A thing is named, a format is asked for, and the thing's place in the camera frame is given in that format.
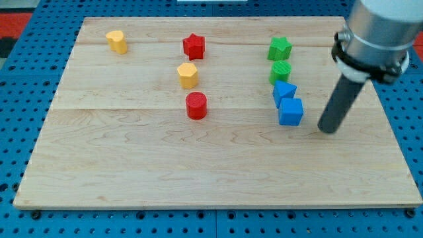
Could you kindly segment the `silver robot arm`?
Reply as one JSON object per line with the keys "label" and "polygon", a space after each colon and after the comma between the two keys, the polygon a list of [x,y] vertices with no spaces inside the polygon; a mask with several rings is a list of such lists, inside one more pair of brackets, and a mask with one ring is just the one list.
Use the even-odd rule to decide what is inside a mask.
{"label": "silver robot arm", "polygon": [[354,83],[392,84],[407,70],[422,30],[422,0],[357,0],[334,37],[332,58]]}

